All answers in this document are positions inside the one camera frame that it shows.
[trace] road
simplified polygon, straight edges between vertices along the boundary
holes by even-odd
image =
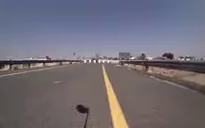
[[[88,128],[115,121],[129,128],[205,128],[202,94],[125,67],[104,69],[74,64],[0,74],[0,128],[83,128],[78,104],[90,108]]]

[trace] yellow center line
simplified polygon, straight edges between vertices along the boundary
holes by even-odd
[[[107,96],[109,100],[109,106],[111,111],[111,117],[113,121],[114,128],[128,128],[127,121],[125,119],[124,113],[121,109],[121,106],[118,102],[118,99],[115,95],[115,92],[112,88],[112,84],[108,78],[106,69],[104,65],[102,65],[103,75],[104,75],[104,82],[107,90]]]

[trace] white edge line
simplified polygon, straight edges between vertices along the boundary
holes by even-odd
[[[162,80],[162,79],[159,79],[159,78],[154,77],[154,76],[149,76],[149,77],[152,78],[152,79],[155,79],[157,81],[163,82],[163,83],[171,84],[171,85],[173,85],[175,87],[178,87],[178,88],[182,88],[182,89],[185,89],[185,90],[190,90],[192,92],[195,92],[195,91],[193,91],[193,90],[191,90],[187,87],[184,87],[183,85],[180,85],[180,84],[176,84],[176,83],[173,83],[173,82],[170,82],[170,81],[167,81],[167,80]]]
[[[26,73],[31,73],[31,72],[44,71],[44,70],[49,70],[49,69],[54,69],[54,68],[61,68],[61,67],[65,67],[65,66],[67,66],[67,65],[50,67],[50,68],[43,68],[43,69],[36,69],[36,70],[30,70],[30,71],[23,71],[23,72],[11,73],[11,74],[4,74],[4,75],[0,75],[0,78],[8,77],[8,76],[15,76],[15,75],[19,75],[19,74],[26,74]]]

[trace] guardrail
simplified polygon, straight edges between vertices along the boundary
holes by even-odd
[[[42,63],[42,64],[46,64],[46,63],[60,63],[62,64],[63,62],[68,62],[70,64],[72,64],[73,62],[81,62],[81,60],[0,60],[0,67],[9,65],[10,68],[13,65],[28,65],[28,67],[30,67],[31,64],[38,64],[38,63]]]
[[[193,71],[198,73],[205,73],[205,61],[175,61],[175,60],[129,60],[120,61],[121,64],[134,64],[145,66],[148,69],[149,66],[178,69]]]

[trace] sky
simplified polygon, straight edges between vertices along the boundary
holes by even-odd
[[[0,59],[205,57],[205,0],[0,0]]]

